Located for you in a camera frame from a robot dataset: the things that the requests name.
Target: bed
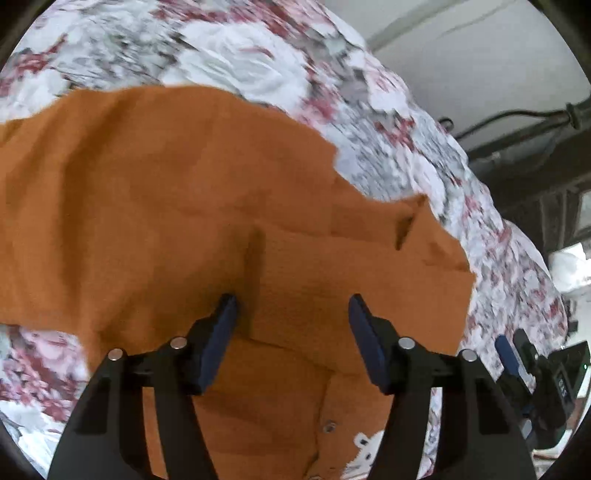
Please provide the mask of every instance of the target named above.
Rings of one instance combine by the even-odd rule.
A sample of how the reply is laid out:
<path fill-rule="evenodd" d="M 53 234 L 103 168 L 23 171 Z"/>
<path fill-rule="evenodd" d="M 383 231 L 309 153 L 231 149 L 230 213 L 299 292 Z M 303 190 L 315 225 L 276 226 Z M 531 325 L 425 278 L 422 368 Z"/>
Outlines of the bed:
<path fill-rule="evenodd" d="M 541 354 L 564 343 L 566 314 L 540 253 L 501 218 L 465 152 L 402 79 L 315 0 L 57 0 L 0 73 L 0 122 L 73 89 L 190 84 L 317 129 L 337 146 L 335 169 L 367 196 L 427 194 L 476 274 L 458 347 L 474 349 L 493 377 L 502 371 L 493 345 L 500 334 L 524 328 Z M 63 333 L 0 326 L 0 364 L 0 418 L 47 476 L 88 378 L 84 352 Z M 440 409 L 434 391 L 419 476 L 433 468 Z"/>

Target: small display screen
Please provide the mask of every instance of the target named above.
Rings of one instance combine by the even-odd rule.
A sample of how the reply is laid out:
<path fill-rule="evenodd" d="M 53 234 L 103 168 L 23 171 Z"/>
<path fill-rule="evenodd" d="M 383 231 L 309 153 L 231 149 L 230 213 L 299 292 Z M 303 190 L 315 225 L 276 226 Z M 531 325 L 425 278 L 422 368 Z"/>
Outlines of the small display screen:
<path fill-rule="evenodd" d="M 565 403 L 571 402 L 569 389 L 567 388 L 566 379 L 564 375 L 561 373 L 558 374 L 556 377 L 556 383 L 558 385 L 558 390 L 560 391 L 560 395 Z"/>

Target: orange cloth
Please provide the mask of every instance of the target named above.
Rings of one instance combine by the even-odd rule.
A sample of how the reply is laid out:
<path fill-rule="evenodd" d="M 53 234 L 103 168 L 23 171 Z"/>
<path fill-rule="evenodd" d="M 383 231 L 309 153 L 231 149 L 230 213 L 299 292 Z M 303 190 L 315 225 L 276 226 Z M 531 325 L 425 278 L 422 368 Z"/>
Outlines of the orange cloth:
<path fill-rule="evenodd" d="M 110 348 L 186 333 L 234 292 L 237 333 L 195 402 L 220 478 L 339 478 L 391 402 L 366 377 L 349 297 L 453 354 L 473 275 L 426 198 L 368 200 L 334 154 L 281 112 L 206 87 L 77 91 L 9 122 L 1 318 L 75 333 L 94 368 Z"/>

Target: snap button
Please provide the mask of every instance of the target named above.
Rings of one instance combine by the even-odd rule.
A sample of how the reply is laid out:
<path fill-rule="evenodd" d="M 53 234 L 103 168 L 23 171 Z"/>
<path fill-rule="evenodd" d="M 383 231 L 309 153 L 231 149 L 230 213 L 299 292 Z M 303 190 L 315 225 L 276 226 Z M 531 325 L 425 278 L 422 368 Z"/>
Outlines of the snap button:
<path fill-rule="evenodd" d="M 322 427 L 322 431 L 324 433 L 332 433 L 336 428 L 336 422 L 329 420 L 326 422 L 326 424 L 324 424 L 324 427 Z"/>

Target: black cable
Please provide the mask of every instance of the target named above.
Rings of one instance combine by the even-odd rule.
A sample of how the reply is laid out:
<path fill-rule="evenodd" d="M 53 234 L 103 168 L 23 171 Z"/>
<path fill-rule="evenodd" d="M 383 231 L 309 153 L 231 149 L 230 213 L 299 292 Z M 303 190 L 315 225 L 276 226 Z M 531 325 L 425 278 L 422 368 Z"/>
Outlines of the black cable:
<path fill-rule="evenodd" d="M 570 115 L 563 113 L 560 116 L 553 116 L 522 128 L 521 130 L 516 130 L 513 133 L 498 138 L 497 140 L 493 140 L 485 145 L 476 147 L 468 152 L 468 157 L 471 161 L 477 158 L 488 158 L 494 152 L 514 147 L 515 145 L 540 137 L 541 135 L 545 135 L 548 132 L 554 131 L 565 125 L 571 125 Z"/>
<path fill-rule="evenodd" d="M 552 110 L 549 112 L 534 112 L 532 110 L 507 110 L 505 112 L 498 113 L 496 115 L 490 116 L 489 118 L 484 119 L 482 122 L 477 123 L 476 125 L 464 130 L 462 133 L 456 135 L 455 139 L 460 141 L 464 138 L 472 135 L 473 133 L 479 131 L 480 129 L 494 123 L 498 120 L 506 118 L 508 116 L 529 116 L 532 118 L 554 118 L 561 115 L 568 115 L 566 110 Z"/>
<path fill-rule="evenodd" d="M 564 131 L 570 126 L 570 124 L 565 124 L 562 127 L 558 127 L 556 129 L 556 133 L 550 137 L 550 140 L 540 153 L 540 156 L 533 162 L 531 165 L 528 165 L 524 171 L 520 171 L 519 175 L 526 175 L 528 173 L 533 173 L 539 170 L 551 157 L 552 153 L 556 149 L 556 146 L 560 143 L 561 137 Z"/>

